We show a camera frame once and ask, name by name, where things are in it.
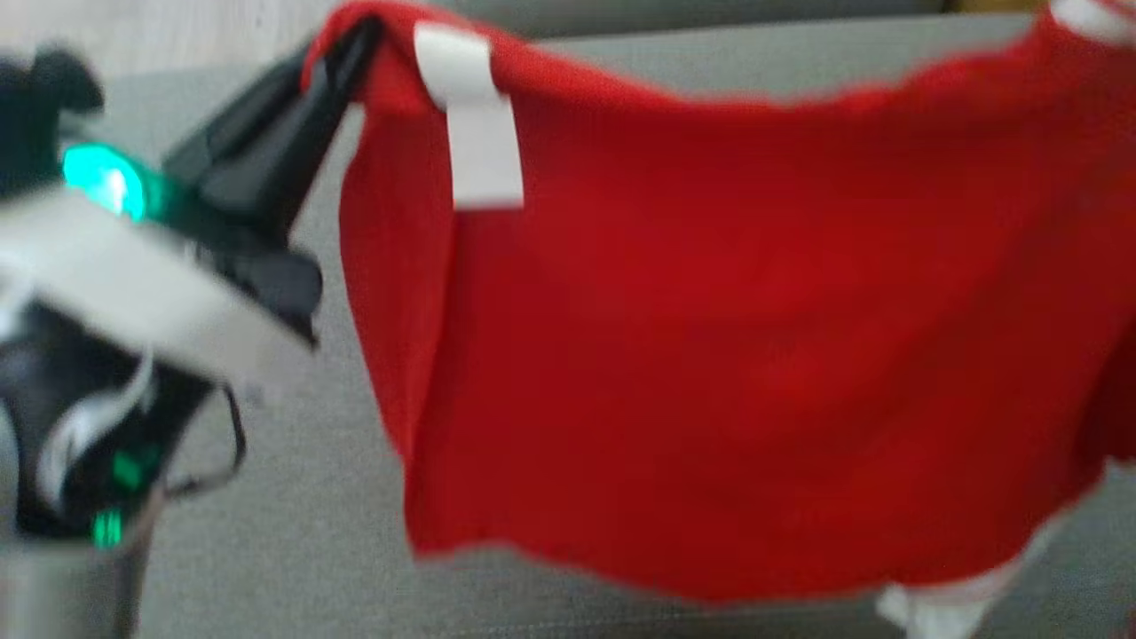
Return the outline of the grey sofa cushion with seam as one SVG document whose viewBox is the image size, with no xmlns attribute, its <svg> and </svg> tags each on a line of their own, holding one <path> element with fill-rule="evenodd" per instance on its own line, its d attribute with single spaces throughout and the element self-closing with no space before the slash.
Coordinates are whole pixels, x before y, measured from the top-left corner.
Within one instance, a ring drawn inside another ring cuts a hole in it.
<svg viewBox="0 0 1136 639">
<path fill-rule="evenodd" d="M 421 0 L 524 36 L 560 38 L 944 13 L 950 0 Z"/>
</svg>

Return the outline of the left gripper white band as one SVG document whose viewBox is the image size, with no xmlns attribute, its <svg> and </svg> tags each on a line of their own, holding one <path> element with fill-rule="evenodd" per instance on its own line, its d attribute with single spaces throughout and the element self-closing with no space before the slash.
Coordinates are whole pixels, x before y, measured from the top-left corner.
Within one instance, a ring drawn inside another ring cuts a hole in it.
<svg viewBox="0 0 1136 639">
<path fill-rule="evenodd" d="M 162 158 L 162 174 L 259 236 L 283 242 L 385 28 L 359 20 L 239 90 Z M 101 143 L 70 146 L 62 179 L 0 200 L 0 280 L 127 351 L 215 382 L 279 390 L 315 349 L 162 230 L 158 179 Z"/>
</svg>

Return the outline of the red jersey with white sleeves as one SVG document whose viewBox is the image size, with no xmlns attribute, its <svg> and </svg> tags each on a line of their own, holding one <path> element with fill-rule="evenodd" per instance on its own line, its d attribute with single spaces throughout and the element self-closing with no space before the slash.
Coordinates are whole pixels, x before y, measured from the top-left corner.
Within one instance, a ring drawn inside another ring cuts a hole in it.
<svg viewBox="0 0 1136 639">
<path fill-rule="evenodd" d="M 374 20 L 340 250 L 414 554 L 971 639 L 1136 468 L 1136 0 L 797 102 Z"/>
</svg>

